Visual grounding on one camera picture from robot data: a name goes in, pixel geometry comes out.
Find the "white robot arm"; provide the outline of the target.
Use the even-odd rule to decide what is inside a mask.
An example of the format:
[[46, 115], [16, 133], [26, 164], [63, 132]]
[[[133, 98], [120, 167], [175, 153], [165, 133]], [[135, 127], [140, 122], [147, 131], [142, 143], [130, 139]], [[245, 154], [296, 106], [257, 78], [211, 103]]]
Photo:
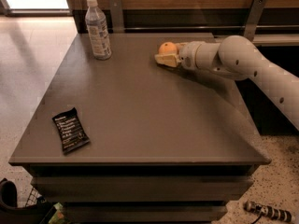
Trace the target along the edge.
[[204, 70], [232, 80], [248, 78], [299, 129], [299, 77], [270, 62], [244, 36], [231, 35], [220, 43], [165, 42], [154, 58], [167, 67]]

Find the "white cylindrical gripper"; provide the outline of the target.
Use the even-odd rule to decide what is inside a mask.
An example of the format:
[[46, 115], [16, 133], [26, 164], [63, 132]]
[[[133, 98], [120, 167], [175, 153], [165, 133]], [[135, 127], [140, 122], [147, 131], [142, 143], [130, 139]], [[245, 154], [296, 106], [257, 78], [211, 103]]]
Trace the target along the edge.
[[179, 50], [179, 58], [177, 54], [156, 54], [154, 56], [156, 63], [173, 68], [176, 68], [181, 64], [184, 69], [194, 71], [197, 68], [196, 53], [203, 45], [203, 42], [182, 42], [175, 43], [175, 45], [177, 50]]

